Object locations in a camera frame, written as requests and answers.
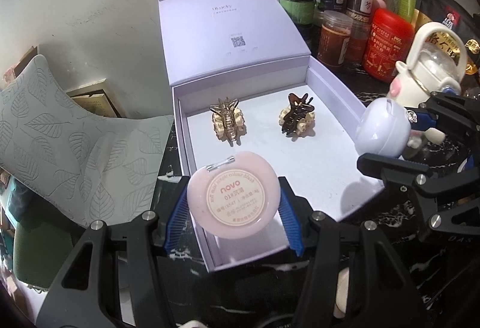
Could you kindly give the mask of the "lavender round case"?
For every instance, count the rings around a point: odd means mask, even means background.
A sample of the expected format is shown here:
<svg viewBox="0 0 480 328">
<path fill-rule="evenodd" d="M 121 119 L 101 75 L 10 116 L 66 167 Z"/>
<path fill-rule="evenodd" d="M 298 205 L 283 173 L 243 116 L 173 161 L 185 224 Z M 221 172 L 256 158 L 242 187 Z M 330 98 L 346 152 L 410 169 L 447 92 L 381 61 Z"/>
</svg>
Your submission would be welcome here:
<svg viewBox="0 0 480 328">
<path fill-rule="evenodd" d="M 355 132 L 355 150 L 399 158 L 411 132 L 407 109 L 389 98 L 373 101 L 360 118 Z"/>
</svg>

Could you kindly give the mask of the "pink round blush compact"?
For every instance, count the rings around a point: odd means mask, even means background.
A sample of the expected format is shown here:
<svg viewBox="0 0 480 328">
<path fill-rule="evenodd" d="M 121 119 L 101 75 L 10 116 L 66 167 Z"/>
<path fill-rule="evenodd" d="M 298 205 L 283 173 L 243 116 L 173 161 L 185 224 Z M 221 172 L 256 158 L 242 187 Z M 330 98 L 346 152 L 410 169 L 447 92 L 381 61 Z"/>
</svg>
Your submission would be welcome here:
<svg viewBox="0 0 480 328">
<path fill-rule="evenodd" d="M 195 171 L 186 198 L 193 219 L 206 232 L 221 239 L 244 239 L 274 218 L 281 187 L 267 160 L 238 152 Z"/>
</svg>

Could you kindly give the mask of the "white cartoon dog water bottle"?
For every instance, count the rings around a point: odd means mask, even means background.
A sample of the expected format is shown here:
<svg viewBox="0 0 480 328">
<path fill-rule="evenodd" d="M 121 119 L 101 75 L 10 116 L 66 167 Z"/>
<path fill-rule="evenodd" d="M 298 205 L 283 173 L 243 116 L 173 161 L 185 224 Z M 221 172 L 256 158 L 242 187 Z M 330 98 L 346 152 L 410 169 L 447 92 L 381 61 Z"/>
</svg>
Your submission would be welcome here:
<svg viewBox="0 0 480 328">
<path fill-rule="evenodd" d="M 443 51 L 439 42 L 433 44 L 427 40 L 431 35 L 442 33 L 455 41 L 459 49 L 457 59 Z M 386 109 L 394 113 L 395 120 L 399 120 L 406 115 L 400 112 L 400 107 L 416 108 L 433 92 L 450 91 L 459 95 L 466 62 L 465 46 L 454 31 L 442 23 L 426 23 L 416 32 L 406 61 L 395 63 L 397 75 L 386 96 Z"/>
</svg>

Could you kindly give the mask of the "red canister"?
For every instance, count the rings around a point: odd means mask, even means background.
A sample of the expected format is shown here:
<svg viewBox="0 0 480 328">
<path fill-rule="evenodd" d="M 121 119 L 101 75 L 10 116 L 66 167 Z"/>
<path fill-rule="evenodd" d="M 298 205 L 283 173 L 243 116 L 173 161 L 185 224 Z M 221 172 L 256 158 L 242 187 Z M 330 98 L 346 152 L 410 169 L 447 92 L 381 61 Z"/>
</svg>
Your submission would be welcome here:
<svg viewBox="0 0 480 328">
<path fill-rule="evenodd" d="M 390 83 L 396 76 L 395 63 L 405 61 L 413 36 L 409 22 L 387 9 L 377 9 L 362 61 L 364 70 L 374 79 Z"/>
</svg>

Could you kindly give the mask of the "brown pearl hair claw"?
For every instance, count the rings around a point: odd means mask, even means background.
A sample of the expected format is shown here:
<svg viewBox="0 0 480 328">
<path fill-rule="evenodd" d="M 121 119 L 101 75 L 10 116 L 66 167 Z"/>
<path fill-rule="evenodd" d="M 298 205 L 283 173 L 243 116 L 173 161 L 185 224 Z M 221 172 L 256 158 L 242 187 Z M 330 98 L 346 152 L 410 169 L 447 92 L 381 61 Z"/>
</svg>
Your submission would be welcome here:
<svg viewBox="0 0 480 328">
<path fill-rule="evenodd" d="M 307 132 L 315 121 L 315 106 L 312 100 L 308 93 L 301 97 L 295 93 L 289 93 L 289 105 L 282 109 L 279 115 L 282 134 L 301 136 Z"/>
</svg>

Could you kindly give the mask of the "grey leaf pattern cushion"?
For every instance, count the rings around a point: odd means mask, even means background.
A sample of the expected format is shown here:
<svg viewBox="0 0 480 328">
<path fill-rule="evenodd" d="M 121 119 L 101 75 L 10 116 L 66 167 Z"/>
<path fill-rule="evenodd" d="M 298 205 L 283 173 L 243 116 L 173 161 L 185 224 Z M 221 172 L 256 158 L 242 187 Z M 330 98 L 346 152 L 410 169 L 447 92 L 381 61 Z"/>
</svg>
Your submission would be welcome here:
<svg viewBox="0 0 480 328">
<path fill-rule="evenodd" d="M 172 123 L 83 109 L 37 55 L 1 91 L 1 167 L 79 225 L 128 222 L 151 207 Z"/>
</svg>

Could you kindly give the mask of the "gold pearl hair claw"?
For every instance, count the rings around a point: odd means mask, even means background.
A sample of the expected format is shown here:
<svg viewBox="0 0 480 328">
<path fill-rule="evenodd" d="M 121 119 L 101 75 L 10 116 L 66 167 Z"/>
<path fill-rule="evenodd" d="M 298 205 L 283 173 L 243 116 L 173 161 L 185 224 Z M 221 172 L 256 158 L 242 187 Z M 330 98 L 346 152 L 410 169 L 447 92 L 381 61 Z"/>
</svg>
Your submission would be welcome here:
<svg viewBox="0 0 480 328">
<path fill-rule="evenodd" d="M 243 113 L 239 109 L 239 100 L 228 97 L 218 99 L 209 109 L 216 138 L 228 142 L 230 146 L 238 143 L 247 131 Z"/>
</svg>

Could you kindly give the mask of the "black snack bag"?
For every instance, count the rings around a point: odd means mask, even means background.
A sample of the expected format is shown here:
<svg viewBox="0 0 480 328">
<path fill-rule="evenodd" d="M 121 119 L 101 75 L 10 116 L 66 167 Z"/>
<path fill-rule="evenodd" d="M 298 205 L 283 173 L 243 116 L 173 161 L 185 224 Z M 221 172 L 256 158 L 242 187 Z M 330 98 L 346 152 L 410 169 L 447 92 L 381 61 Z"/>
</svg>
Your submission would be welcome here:
<svg viewBox="0 0 480 328">
<path fill-rule="evenodd" d="M 454 31 L 467 50 L 479 55 L 479 28 L 473 16 L 454 0 L 416 0 L 412 25 L 417 31 L 425 23 L 442 23 Z"/>
</svg>

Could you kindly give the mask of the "orange spice jar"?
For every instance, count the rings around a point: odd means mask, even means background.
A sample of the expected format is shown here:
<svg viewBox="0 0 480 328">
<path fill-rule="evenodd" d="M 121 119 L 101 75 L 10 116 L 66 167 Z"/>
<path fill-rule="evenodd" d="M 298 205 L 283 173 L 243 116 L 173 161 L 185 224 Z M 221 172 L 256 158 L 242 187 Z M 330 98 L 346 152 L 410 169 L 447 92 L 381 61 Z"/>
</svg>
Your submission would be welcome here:
<svg viewBox="0 0 480 328">
<path fill-rule="evenodd" d="M 352 34 L 353 19 L 341 12 L 326 10 L 320 31 L 317 59 L 330 69 L 343 65 Z"/>
</svg>

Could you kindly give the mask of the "lavender open gift box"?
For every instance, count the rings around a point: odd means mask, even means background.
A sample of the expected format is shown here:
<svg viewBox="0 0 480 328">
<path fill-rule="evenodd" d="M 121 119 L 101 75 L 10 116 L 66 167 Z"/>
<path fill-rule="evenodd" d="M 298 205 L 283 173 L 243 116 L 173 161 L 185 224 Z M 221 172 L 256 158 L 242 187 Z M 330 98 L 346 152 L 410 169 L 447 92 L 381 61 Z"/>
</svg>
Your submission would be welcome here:
<svg viewBox="0 0 480 328">
<path fill-rule="evenodd" d="M 354 137 L 363 103 L 308 46 L 278 0 L 158 0 L 183 173 L 241 151 L 263 157 L 315 210 L 346 218 L 381 190 L 363 176 Z M 315 121 L 301 136 L 281 133 L 288 95 L 308 93 Z M 238 99 L 247 131 L 230 146 L 210 106 Z"/>
</svg>

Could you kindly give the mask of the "green black lid jar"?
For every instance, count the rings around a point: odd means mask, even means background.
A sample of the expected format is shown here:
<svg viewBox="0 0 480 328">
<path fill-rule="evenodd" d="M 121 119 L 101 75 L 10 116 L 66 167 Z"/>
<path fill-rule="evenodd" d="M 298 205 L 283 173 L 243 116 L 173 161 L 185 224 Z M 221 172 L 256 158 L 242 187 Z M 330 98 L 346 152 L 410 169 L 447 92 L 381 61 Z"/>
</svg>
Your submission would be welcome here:
<svg viewBox="0 0 480 328">
<path fill-rule="evenodd" d="M 309 26 L 313 23 L 315 1 L 316 0 L 279 0 L 279 3 L 295 25 Z"/>
</svg>

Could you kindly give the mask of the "wall vent panel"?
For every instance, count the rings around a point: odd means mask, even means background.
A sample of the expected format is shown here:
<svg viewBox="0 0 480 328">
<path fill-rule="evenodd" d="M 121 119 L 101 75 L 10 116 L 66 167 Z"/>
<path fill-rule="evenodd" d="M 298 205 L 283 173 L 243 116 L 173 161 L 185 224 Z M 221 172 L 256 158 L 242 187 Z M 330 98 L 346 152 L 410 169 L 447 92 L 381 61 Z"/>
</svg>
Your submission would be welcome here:
<svg viewBox="0 0 480 328">
<path fill-rule="evenodd" d="M 98 116 L 107 118 L 126 118 L 125 109 L 106 79 L 87 83 L 67 91 L 67 95 L 80 107 Z"/>
</svg>

